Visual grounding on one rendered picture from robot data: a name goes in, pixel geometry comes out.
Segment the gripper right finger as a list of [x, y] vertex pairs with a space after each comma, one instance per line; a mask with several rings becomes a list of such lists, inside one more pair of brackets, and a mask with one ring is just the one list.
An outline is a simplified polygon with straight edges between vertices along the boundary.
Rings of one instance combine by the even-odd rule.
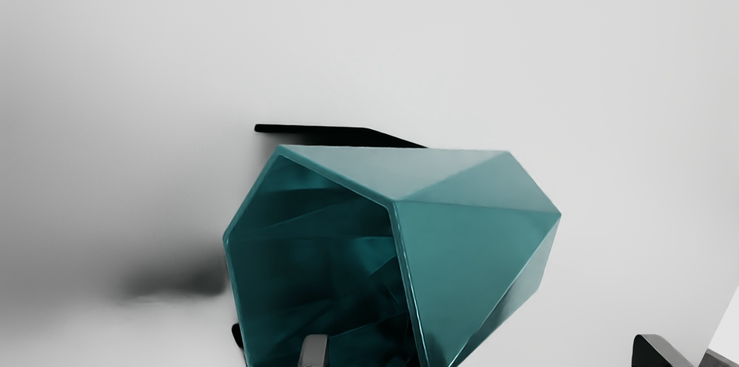
[[660, 335], [636, 335], [632, 367], [697, 367]]

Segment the teal faceted mug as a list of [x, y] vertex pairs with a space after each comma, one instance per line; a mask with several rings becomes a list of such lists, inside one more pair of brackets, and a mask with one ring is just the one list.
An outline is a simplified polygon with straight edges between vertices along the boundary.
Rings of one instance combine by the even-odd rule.
[[224, 233], [248, 367], [459, 367], [543, 277], [561, 213], [506, 151], [280, 145]]

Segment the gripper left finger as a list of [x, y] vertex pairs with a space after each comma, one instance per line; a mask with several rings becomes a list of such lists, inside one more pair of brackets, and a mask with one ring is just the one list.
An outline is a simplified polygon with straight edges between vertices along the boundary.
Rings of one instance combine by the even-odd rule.
[[329, 336], [307, 335], [298, 359], [298, 367], [329, 367]]

